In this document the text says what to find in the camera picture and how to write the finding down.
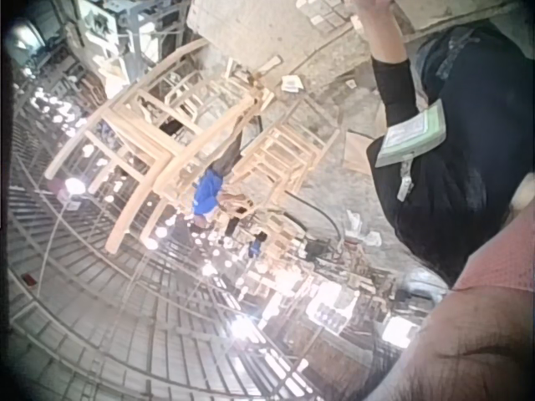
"skin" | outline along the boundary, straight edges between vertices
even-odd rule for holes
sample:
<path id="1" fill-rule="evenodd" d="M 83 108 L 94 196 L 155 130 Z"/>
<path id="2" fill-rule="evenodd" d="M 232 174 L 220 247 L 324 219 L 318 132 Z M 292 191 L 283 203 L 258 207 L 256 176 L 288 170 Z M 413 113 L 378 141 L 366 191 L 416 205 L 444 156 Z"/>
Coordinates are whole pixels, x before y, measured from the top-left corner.
<path id="1" fill-rule="evenodd" d="M 423 383 L 425 399 L 488 399 L 486 388 L 494 399 L 526 399 L 532 325 L 530 292 L 500 287 L 454 292 L 428 317 L 367 400 L 395 401 L 414 382 Z M 506 346 L 513 355 L 491 350 L 456 356 L 487 346 Z"/>

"hand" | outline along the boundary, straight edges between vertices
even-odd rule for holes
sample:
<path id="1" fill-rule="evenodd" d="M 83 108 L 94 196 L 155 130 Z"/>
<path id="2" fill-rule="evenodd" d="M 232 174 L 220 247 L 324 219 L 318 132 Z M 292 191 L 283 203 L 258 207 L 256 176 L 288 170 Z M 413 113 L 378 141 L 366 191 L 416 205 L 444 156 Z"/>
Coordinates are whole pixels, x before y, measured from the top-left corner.
<path id="1" fill-rule="evenodd" d="M 360 12 L 377 12 L 390 9 L 394 0 L 344 0 L 348 5 L 354 5 Z"/>

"wooden chair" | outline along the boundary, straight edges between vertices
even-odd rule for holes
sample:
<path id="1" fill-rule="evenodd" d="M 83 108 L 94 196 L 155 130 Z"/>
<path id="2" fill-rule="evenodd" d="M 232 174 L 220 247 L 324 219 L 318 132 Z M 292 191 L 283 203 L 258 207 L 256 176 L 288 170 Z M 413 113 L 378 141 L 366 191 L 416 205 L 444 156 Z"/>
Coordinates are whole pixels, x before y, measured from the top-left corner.
<path id="1" fill-rule="evenodd" d="M 303 105 L 327 121 L 327 138 L 320 138 L 296 118 L 296 111 Z M 271 190 L 256 207 L 276 205 L 284 191 L 299 191 L 308 172 L 318 165 L 339 133 L 334 119 L 304 96 L 245 149 L 244 157 L 234 167 L 230 184 L 240 185 L 253 176 L 255 180 L 264 179 Z"/>

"black cable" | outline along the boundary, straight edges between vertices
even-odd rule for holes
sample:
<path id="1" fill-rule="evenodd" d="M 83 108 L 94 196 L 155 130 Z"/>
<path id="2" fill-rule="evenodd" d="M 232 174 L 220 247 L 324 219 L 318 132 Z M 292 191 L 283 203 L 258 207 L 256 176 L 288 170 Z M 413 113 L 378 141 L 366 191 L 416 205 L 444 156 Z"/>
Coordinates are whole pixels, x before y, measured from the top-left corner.
<path id="1" fill-rule="evenodd" d="M 286 194 L 290 195 L 292 198 L 294 198 L 296 201 L 299 201 L 301 203 L 303 203 L 304 205 L 308 206 L 308 207 L 311 207 L 313 208 L 315 211 L 317 211 L 318 213 L 320 213 L 322 216 L 324 216 L 327 220 L 329 220 L 329 222 L 333 225 L 334 229 L 336 230 L 336 234 L 338 235 L 338 241 L 342 241 L 342 234 L 340 233 L 340 229 L 338 228 L 338 226 L 336 226 L 336 223 L 334 222 L 333 219 L 330 218 L 329 215 L 327 215 L 327 213 L 325 213 L 324 211 L 322 211 L 321 209 L 319 209 L 318 207 L 314 206 L 314 205 L 311 205 L 310 203 L 308 203 L 307 201 L 299 198 L 298 196 L 288 192 L 287 190 L 284 191 Z"/>
<path id="2" fill-rule="evenodd" d="M 295 224 L 297 224 L 301 229 L 306 233 L 308 232 L 308 228 L 298 219 L 290 215 L 287 211 L 283 212 L 283 216 L 287 217 L 289 220 L 293 221 Z"/>

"paper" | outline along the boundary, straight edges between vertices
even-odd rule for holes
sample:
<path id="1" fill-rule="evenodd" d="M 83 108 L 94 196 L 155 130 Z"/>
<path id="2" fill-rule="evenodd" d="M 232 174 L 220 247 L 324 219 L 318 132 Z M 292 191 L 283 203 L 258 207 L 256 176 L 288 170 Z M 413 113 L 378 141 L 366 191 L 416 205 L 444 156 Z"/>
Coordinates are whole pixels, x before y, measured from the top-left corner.
<path id="1" fill-rule="evenodd" d="M 285 75 L 283 76 L 283 84 L 281 89 L 284 92 L 290 92 L 296 94 L 300 89 L 304 89 L 303 82 L 297 75 Z"/>
<path id="2" fill-rule="evenodd" d="M 396 146 L 412 140 L 427 131 L 427 114 L 420 113 L 404 123 L 390 127 L 386 133 L 384 147 Z"/>

